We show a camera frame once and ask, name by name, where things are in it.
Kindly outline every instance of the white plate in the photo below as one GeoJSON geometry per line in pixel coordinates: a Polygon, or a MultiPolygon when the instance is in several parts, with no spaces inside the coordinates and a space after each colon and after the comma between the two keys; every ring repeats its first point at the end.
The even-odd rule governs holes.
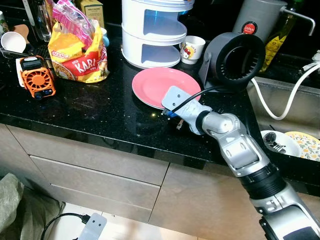
{"type": "Polygon", "coordinates": [[[300,146],[289,136],[285,135],[279,131],[265,130],[261,131],[262,138],[265,137],[266,134],[273,132],[276,135],[275,142],[279,145],[284,145],[283,148],[285,150],[285,155],[290,155],[294,157],[300,157],[301,148],[300,146]]]}

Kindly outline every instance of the hello kitty cup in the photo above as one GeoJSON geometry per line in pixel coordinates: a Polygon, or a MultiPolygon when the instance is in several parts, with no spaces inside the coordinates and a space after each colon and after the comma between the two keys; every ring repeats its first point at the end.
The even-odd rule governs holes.
{"type": "Polygon", "coordinates": [[[195,64],[201,57],[206,41],[198,36],[186,36],[180,46],[181,61],[195,64]]]}

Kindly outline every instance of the floor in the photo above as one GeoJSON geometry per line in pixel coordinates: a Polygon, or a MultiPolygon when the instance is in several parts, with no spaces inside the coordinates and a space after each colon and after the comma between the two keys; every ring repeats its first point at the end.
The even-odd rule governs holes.
{"type": "MultiPolygon", "coordinates": [[[[86,207],[66,203],[63,213],[98,213],[107,219],[99,240],[204,240],[196,236],[149,225],[128,218],[111,215],[86,207]]],[[[47,240],[74,240],[80,236],[85,225],[80,218],[63,216],[54,224],[47,240]]]]}

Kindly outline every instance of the black granite countertop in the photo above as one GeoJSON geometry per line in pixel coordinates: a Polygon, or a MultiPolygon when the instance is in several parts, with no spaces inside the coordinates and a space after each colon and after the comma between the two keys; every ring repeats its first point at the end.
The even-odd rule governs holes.
{"type": "MultiPolygon", "coordinates": [[[[177,120],[168,120],[161,110],[142,103],[134,95],[132,79],[141,69],[123,58],[121,37],[110,41],[110,75],[106,80],[84,84],[57,79],[56,95],[42,101],[34,100],[19,86],[14,61],[0,58],[0,82],[5,83],[0,91],[0,123],[197,169],[211,163],[225,165],[213,138],[195,135],[187,126],[177,130],[177,120]]],[[[198,81],[200,64],[190,66],[181,62],[174,68],[198,81]]],[[[214,111],[238,116],[298,191],[320,196],[320,163],[269,151],[263,144],[246,91],[210,92],[200,102],[214,111]]]]}

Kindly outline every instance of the stainless steel sink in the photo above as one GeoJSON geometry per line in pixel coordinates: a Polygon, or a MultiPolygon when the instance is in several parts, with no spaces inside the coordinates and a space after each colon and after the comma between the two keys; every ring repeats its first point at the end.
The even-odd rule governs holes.
{"type": "MultiPolygon", "coordinates": [[[[286,107],[294,84],[262,77],[255,77],[255,80],[270,110],[276,116],[280,116],[286,107]]],[[[271,130],[271,125],[276,131],[282,133],[297,131],[320,139],[320,89],[300,86],[290,111],[283,120],[274,120],[268,115],[251,82],[247,92],[261,131],[271,130]]]]}

